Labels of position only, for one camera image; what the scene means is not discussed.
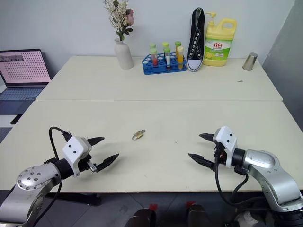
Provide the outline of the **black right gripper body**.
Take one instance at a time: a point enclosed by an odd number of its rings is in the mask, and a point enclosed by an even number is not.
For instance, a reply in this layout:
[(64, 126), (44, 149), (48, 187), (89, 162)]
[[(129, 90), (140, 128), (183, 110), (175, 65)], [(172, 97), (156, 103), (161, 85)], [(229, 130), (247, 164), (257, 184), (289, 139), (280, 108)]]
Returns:
[(226, 165), (226, 159), (227, 159), (227, 154), (225, 152), (225, 146), (221, 142), (217, 142), (215, 139), (215, 135), (213, 135), (212, 138), (213, 142), (215, 143), (215, 148), (214, 148), (214, 166), (223, 164)]

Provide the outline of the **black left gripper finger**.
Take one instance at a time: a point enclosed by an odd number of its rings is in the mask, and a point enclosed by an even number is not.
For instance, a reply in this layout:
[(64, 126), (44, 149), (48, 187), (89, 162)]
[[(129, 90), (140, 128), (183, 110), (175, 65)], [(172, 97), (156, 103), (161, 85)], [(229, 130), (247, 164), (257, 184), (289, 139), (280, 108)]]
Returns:
[(99, 171), (105, 169), (106, 167), (108, 167), (109, 165), (111, 165), (118, 158), (118, 156), (119, 156), (119, 154), (115, 154), (115, 155), (112, 155), (112, 156), (104, 159), (101, 164), (96, 166), (96, 171), (99, 172)]
[(94, 138), (87, 139), (87, 141), (91, 146), (94, 146), (94, 145), (98, 144), (99, 142), (103, 141), (104, 139), (105, 139), (104, 137), (94, 137)]

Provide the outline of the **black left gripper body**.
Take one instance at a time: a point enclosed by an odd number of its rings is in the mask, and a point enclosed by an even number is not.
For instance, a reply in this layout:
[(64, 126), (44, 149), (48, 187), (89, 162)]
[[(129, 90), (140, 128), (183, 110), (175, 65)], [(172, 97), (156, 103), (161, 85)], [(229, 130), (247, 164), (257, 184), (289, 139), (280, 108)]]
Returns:
[(91, 162), (91, 155), (89, 154), (92, 150), (92, 146), (88, 143), (87, 139), (82, 139), (84, 144), (86, 145), (84, 154), (81, 155), (80, 161), (78, 162), (78, 168), (80, 172), (85, 170), (91, 170), (92, 172), (96, 172), (96, 165)]

